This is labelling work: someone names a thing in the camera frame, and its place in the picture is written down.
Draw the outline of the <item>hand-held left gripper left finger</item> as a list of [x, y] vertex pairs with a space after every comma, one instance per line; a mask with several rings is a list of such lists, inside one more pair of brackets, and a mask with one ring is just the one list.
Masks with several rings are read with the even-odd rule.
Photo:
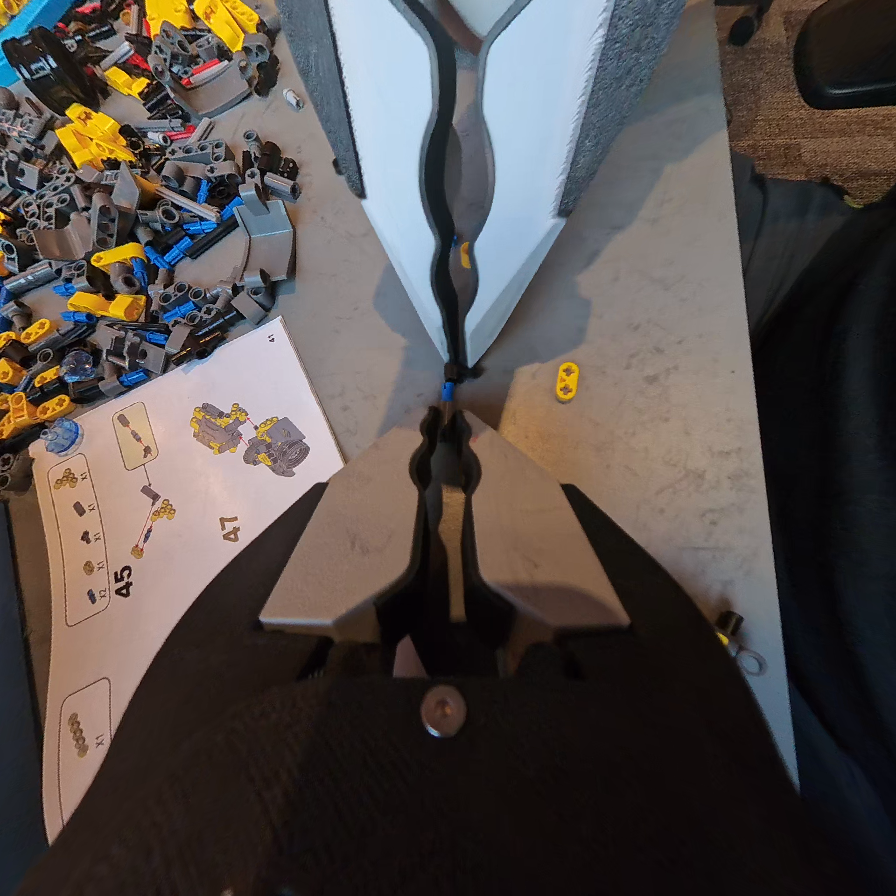
[[417, 410], [333, 475], [261, 615], [270, 632], [397, 644], [421, 616], [441, 411]]

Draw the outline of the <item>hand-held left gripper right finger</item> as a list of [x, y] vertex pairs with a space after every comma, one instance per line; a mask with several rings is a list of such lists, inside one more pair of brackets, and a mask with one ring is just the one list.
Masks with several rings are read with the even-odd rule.
[[489, 648], [624, 632], [631, 617], [560, 483], [474, 414], [455, 417], [466, 622]]

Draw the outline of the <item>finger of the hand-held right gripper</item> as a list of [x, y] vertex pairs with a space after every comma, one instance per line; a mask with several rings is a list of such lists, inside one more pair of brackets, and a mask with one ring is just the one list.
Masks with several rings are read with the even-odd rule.
[[445, 363], [463, 364], [445, 167], [453, 41], [422, 2], [328, 2], [362, 204]]
[[474, 241], [467, 366], [495, 341], [565, 227], [561, 201], [613, 10], [613, 1], [513, 2], [486, 37], [478, 104], [492, 193]]

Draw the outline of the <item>grey desk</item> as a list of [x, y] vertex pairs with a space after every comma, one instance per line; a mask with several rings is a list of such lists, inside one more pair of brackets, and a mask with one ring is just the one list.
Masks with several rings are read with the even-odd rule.
[[[688, 2], [640, 101], [459, 403], [642, 545], [707, 616], [731, 608], [767, 661], [749, 680], [795, 777], [730, 146], [712, 2]], [[345, 461], [433, 403], [443, 361], [368, 219], [336, 176], [317, 111], [281, 97], [225, 114], [300, 165], [297, 277], [282, 318]], [[555, 398], [558, 367], [579, 368]], [[41, 579], [28, 624], [46, 637], [49, 555], [37, 488], [13, 501], [18, 574]]]

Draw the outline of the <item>white building instruction booklet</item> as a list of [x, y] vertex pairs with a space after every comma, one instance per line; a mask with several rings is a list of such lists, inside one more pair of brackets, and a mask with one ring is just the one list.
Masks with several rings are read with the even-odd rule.
[[281, 317], [33, 445], [51, 603], [42, 802], [51, 843], [165, 640], [343, 457]]

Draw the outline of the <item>pile of toy brick parts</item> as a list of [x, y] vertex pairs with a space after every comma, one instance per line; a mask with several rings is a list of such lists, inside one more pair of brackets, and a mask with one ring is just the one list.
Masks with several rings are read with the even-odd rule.
[[[277, 87], [274, 2], [29, 2], [28, 29], [63, 41], [102, 91], [101, 111], [56, 115], [16, 75], [2, 87], [2, 501], [28, 492], [30, 448], [58, 418], [204, 361], [264, 320], [274, 264], [240, 261], [210, 287], [188, 263], [249, 236], [249, 187], [300, 195], [297, 162], [217, 120]], [[60, 364], [93, 354], [94, 380]]]

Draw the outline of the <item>black toy tyre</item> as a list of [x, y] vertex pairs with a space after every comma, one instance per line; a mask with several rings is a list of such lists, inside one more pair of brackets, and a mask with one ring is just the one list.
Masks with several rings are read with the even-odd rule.
[[57, 34], [43, 26], [2, 41], [2, 51], [30, 93], [58, 116], [73, 106], [101, 111], [102, 91]]

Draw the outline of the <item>transparent blue round plate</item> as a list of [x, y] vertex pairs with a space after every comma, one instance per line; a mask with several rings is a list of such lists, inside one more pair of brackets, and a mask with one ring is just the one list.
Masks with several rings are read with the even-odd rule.
[[76, 453], [83, 437], [83, 427], [71, 418], [58, 418], [41, 432], [41, 442], [45, 451], [58, 458]]

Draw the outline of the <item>black office chair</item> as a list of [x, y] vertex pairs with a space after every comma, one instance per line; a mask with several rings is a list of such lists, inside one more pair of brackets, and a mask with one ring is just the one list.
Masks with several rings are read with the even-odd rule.
[[894, 107], [895, 3], [715, 2], [731, 114]]

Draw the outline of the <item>light blue plastic part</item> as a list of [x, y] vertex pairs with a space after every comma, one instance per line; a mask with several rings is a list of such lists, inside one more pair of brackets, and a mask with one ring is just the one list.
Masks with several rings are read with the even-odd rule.
[[25, 17], [28, 4], [29, 1], [1, 1], [1, 87], [11, 87], [16, 80], [5, 51], [5, 42], [21, 37], [22, 27], [28, 29]]

